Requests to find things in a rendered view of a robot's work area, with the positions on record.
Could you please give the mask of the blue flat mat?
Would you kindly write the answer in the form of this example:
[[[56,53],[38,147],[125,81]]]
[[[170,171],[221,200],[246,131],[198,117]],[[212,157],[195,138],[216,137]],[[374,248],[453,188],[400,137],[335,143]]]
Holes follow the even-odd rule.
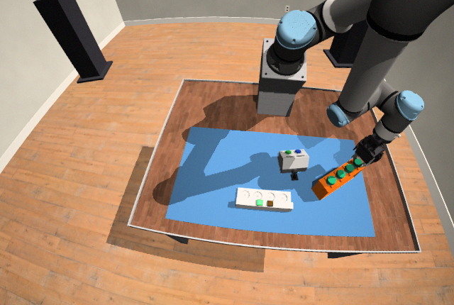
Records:
[[[167,219],[246,231],[375,237],[362,171],[319,200],[313,186],[353,159],[354,140],[191,127]],[[279,151],[304,149],[305,172],[280,173]],[[352,157],[352,158],[351,158]],[[238,188],[291,192],[293,209],[236,207]]]

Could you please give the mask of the green round cap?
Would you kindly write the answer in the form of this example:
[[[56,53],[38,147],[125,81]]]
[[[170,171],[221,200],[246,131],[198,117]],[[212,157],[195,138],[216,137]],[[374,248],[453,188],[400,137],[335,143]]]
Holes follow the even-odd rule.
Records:
[[[336,178],[335,178],[334,176],[329,176],[329,177],[327,178],[327,183],[328,183],[329,185],[334,185],[334,184],[336,183]]]
[[[362,164],[362,160],[360,160],[360,159],[357,158],[357,159],[355,159],[355,160],[353,161],[353,164],[354,164],[356,167],[359,167],[359,166],[361,166],[361,164]]]
[[[342,179],[345,177],[345,172],[343,170],[338,170],[336,172],[336,176],[337,176],[337,178]]]
[[[346,171],[346,172],[351,173],[353,170],[354,170],[353,165],[347,164],[347,165],[345,166],[345,171]]]

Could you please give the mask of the orange test tube rack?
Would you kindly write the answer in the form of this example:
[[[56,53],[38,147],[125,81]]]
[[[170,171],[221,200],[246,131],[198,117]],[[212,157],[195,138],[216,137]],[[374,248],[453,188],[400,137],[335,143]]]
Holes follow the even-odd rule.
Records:
[[[348,162],[346,162],[344,165],[340,166],[339,168],[337,168],[336,170],[332,171],[331,173],[327,174],[325,177],[321,178],[315,185],[314,187],[312,188],[312,191],[315,193],[315,195],[318,197],[319,200],[322,200],[323,198],[325,198],[326,196],[328,196],[329,194],[331,194],[332,192],[334,192],[335,190],[337,190],[339,187],[343,186],[346,182],[350,181],[352,178],[354,178],[359,172],[361,172],[365,167],[362,167],[362,168],[354,168],[354,171],[349,173],[349,174],[345,174],[345,177],[342,178],[342,179],[336,179],[336,183],[334,185],[331,185],[331,186],[328,186],[327,183],[326,183],[326,180],[329,176],[334,176],[336,177],[336,172],[338,170],[344,170],[345,169],[345,166],[347,164],[351,164],[353,165],[353,159],[349,160]]]

